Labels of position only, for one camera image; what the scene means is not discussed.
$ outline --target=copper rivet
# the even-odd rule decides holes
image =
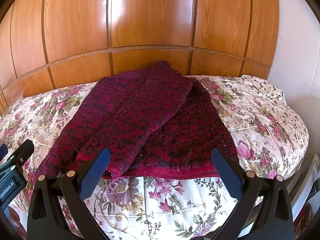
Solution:
[[[283,177],[281,175],[277,175],[276,178],[278,181],[283,181]]]
[[[253,178],[253,177],[254,177],[254,172],[253,172],[253,171],[247,171],[245,174],[246,174],[247,177],[249,177],[249,178]]]
[[[68,171],[67,176],[68,177],[73,177],[76,174],[75,171]]]
[[[39,181],[43,181],[45,179],[45,176],[44,175],[40,175],[39,177],[38,177],[38,180]]]

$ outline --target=black mount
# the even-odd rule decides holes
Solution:
[[[85,240],[110,240],[84,205],[110,161],[110,152],[102,149],[95,158],[82,164],[78,171],[68,171],[63,177],[48,179],[41,175],[35,185],[28,214],[28,240],[79,240],[73,235],[60,208],[58,196],[66,200],[73,219]],[[293,239],[293,221],[289,195],[283,178],[257,177],[244,171],[238,162],[229,161],[217,149],[212,151],[212,163],[230,195],[238,199],[233,212],[212,240]],[[258,196],[264,196],[262,208],[249,234],[238,238]],[[0,229],[4,239],[21,240],[0,210]]]
[[[8,160],[0,166],[0,205],[4,211],[9,203],[23,190],[27,181],[23,177],[22,166],[34,152],[32,141],[26,140],[10,155]],[[0,156],[2,160],[8,153],[5,144],[0,146]]]

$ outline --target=flower print fabric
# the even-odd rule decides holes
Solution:
[[[237,149],[239,163],[245,170],[264,178],[277,174],[288,178],[299,168],[308,147],[308,131],[287,106],[281,90],[252,76],[193,77],[210,95],[222,97],[211,97],[211,101],[235,146],[241,149]],[[0,143],[9,147],[3,161],[25,139],[35,144],[35,152],[23,167],[28,185],[10,204],[12,207],[28,213],[34,172],[94,85],[71,86],[21,99],[0,118]],[[56,107],[62,101],[64,107]],[[60,204],[70,230],[81,236],[65,200]],[[110,239],[189,240],[222,226],[236,200],[221,178],[147,176],[100,179],[84,204]]]

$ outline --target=glossy wood surface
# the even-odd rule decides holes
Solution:
[[[53,86],[48,69],[44,69],[8,86],[3,90],[3,94],[8,105],[11,105],[21,98],[37,95],[52,89]]]
[[[3,115],[4,111],[8,108],[7,102],[5,101],[3,93],[0,91],[0,116]]]
[[[271,66],[278,26],[278,0],[252,0],[252,24],[246,58]]]
[[[266,78],[278,14],[278,0],[16,0],[0,24],[0,86],[11,103],[34,93],[25,83],[36,72],[40,91],[156,60],[182,74]]]
[[[193,0],[112,0],[112,46],[189,46]]]
[[[269,66],[261,66],[261,65],[257,65],[257,64],[245,61],[240,75],[251,75],[251,76],[267,79],[269,75],[269,71],[270,71]]]
[[[5,87],[14,81],[16,73],[13,67],[11,45],[10,45],[10,24],[12,6],[0,23],[0,86]]]
[[[17,76],[46,64],[41,33],[42,0],[16,0],[11,22],[12,57]]]
[[[99,81],[102,77],[111,76],[109,54],[75,58],[51,66],[50,71],[56,88]]]
[[[114,52],[113,67],[115,75],[133,69],[152,66],[157,60],[166,60],[173,69],[185,75],[188,66],[188,51],[177,49],[139,49]]]
[[[198,0],[195,47],[243,57],[250,0]]]
[[[208,52],[193,52],[190,75],[236,77],[242,60]]]
[[[45,0],[44,37],[49,62],[106,48],[106,0]]]

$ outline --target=floral duvet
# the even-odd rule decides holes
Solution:
[[[280,174],[288,178],[300,167],[309,135],[302,119],[287,106],[281,90],[246,75],[193,77],[209,91],[245,170],[260,177]],[[26,139],[35,145],[35,152],[23,167],[28,185],[11,206],[28,212],[34,187],[32,174],[94,85],[24,98],[1,117],[0,143],[7,144],[7,157]],[[223,181],[215,177],[101,179],[84,202],[110,239],[119,240],[203,236],[221,226],[236,205]],[[60,204],[71,231],[80,235],[64,199]]]

